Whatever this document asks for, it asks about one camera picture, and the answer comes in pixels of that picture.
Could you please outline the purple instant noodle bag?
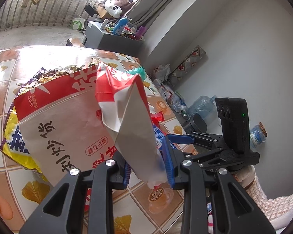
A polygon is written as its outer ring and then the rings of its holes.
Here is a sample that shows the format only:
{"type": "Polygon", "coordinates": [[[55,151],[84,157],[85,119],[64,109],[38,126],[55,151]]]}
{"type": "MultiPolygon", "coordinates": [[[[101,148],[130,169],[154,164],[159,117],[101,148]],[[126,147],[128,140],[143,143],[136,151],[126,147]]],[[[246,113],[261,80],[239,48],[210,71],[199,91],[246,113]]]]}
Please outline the purple instant noodle bag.
{"type": "MultiPolygon", "coordinates": [[[[24,94],[25,92],[47,81],[56,79],[57,77],[61,77],[63,75],[74,73],[79,70],[83,69],[73,66],[66,70],[40,70],[37,75],[35,75],[32,79],[29,80],[29,82],[22,85],[19,95],[24,94]]],[[[1,150],[5,155],[12,158],[25,168],[42,173],[39,169],[39,166],[30,156],[29,150],[25,146],[25,141],[23,140],[22,135],[20,133],[20,125],[14,104],[9,111],[8,119],[4,127],[4,145],[1,147],[1,150]]]]}

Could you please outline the black rice cooker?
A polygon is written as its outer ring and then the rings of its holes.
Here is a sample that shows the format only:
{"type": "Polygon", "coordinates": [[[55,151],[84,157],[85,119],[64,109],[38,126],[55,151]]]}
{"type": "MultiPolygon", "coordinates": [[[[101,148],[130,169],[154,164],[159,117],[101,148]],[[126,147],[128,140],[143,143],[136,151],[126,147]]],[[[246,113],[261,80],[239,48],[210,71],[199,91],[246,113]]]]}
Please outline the black rice cooker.
{"type": "Polygon", "coordinates": [[[188,118],[182,127],[187,134],[205,133],[207,131],[207,124],[197,113],[188,118]]]}

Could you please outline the empty blue water jug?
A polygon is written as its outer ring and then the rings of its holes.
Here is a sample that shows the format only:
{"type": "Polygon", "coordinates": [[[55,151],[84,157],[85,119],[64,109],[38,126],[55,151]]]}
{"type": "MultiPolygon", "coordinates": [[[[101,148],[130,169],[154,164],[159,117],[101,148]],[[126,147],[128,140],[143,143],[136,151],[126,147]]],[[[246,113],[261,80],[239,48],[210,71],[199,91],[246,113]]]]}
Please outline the empty blue water jug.
{"type": "Polygon", "coordinates": [[[205,119],[210,114],[212,114],[215,110],[215,99],[216,95],[211,98],[208,96],[200,96],[194,103],[187,109],[187,114],[189,116],[193,116],[198,114],[201,118],[205,119]]]}

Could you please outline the pile of food packages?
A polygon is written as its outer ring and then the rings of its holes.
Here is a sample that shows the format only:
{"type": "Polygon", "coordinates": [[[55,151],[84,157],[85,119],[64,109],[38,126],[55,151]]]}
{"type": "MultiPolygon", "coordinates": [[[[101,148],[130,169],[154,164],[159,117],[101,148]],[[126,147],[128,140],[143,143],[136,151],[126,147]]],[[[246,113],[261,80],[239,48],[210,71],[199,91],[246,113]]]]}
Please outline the pile of food packages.
{"type": "Polygon", "coordinates": [[[160,79],[154,79],[153,83],[157,87],[160,95],[162,95],[163,99],[168,103],[171,109],[173,109],[177,113],[182,113],[187,110],[187,105],[185,104],[184,100],[167,84],[165,84],[160,79]]]}

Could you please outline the white plastic bag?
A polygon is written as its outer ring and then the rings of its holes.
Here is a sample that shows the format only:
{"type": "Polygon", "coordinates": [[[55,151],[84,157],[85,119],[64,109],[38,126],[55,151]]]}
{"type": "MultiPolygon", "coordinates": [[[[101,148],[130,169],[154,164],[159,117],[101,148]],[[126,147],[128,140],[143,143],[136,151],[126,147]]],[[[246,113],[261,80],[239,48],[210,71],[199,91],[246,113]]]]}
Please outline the white plastic bag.
{"type": "Polygon", "coordinates": [[[153,69],[152,78],[158,79],[160,81],[166,81],[170,73],[171,73],[170,64],[169,63],[167,63],[166,65],[161,64],[153,69]]]}

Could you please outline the rolled patterned mat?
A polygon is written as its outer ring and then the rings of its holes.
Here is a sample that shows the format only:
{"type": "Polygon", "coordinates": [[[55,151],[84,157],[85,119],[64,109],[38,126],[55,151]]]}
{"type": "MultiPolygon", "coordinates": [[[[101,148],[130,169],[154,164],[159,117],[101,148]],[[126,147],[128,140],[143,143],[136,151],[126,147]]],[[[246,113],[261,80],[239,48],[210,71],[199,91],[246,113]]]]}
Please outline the rolled patterned mat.
{"type": "Polygon", "coordinates": [[[206,51],[196,46],[168,76],[168,84],[174,87],[206,55],[206,51]]]}

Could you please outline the large red white paper bag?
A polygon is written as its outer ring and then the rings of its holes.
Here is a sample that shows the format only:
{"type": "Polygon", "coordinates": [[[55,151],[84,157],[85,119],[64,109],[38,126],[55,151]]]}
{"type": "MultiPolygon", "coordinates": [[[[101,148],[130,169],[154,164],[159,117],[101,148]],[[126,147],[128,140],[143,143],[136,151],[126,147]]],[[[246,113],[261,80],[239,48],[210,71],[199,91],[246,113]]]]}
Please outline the large red white paper bag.
{"type": "Polygon", "coordinates": [[[14,107],[30,156],[56,185],[71,169],[87,171],[117,148],[95,98],[97,66],[47,81],[19,95],[14,107]]]}

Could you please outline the purple cup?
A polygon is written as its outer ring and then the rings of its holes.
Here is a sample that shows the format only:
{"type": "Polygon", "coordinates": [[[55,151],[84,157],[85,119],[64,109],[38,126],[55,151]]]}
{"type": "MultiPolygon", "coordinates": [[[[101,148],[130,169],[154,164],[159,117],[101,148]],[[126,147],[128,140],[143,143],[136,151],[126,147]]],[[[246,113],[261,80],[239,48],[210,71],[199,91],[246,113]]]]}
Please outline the purple cup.
{"type": "Polygon", "coordinates": [[[142,38],[142,36],[145,34],[146,30],[147,30],[146,27],[140,26],[138,31],[136,32],[136,35],[135,35],[136,39],[140,40],[142,38]]]}

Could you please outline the blue detergent bottle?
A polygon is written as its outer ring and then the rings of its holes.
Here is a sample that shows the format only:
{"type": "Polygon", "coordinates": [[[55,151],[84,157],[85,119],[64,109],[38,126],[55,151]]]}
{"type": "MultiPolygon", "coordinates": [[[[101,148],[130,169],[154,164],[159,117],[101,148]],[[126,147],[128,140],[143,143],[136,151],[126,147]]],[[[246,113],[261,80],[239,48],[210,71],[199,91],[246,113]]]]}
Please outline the blue detergent bottle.
{"type": "Polygon", "coordinates": [[[123,32],[125,26],[130,21],[131,21],[130,18],[127,18],[127,17],[121,18],[118,21],[118,23],[115,25],[115,27],[113,28],[112,34],[114,34],[114,35],[121,35],[121,33],[123,32]]]}

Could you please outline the dark grey cabinet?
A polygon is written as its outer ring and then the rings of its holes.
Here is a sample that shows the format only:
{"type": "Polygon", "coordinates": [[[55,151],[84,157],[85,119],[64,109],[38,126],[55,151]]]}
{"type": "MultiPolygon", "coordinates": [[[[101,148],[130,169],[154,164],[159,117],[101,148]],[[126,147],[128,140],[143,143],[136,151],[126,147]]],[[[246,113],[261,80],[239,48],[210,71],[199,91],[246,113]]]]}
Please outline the dark grey cabinet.
{"type": "Polygon", "coordinates": [[[138,57],[143,41],[113,35],[101,29],[102,23],[89,21],[83,37],[86,48],[105,50],[138,57]]]}

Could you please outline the green white shopping bag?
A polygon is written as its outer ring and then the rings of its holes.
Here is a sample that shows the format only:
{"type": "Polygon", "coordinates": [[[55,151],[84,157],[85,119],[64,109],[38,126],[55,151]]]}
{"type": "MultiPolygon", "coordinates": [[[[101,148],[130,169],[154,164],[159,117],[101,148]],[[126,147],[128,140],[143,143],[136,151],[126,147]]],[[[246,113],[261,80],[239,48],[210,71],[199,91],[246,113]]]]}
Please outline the green white shopping bag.
{"type": "Polygon", "coordinates": [[[77,14],[77,17],[73,19],[71,28],[73,30],[83,30],[85,25],[85,19],[81,17],[81,14],[77,14]]]}

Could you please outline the metal balcony railing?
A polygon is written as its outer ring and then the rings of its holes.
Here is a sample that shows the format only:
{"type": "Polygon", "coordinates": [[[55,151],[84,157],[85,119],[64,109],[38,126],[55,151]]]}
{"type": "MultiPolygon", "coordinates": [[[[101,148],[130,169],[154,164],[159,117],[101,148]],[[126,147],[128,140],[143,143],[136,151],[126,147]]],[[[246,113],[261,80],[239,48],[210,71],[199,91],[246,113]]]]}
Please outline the metal balcony railing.
{"type": "Polygon", "coordinates": [[[34,25],[72,27],[76,18],[88,20],[91,16],[85,6],[97,7],[103,0],[40,0],[29,1],[22,8],[23,0],[6,0],[0,9],[0,32],[34,25]]]}

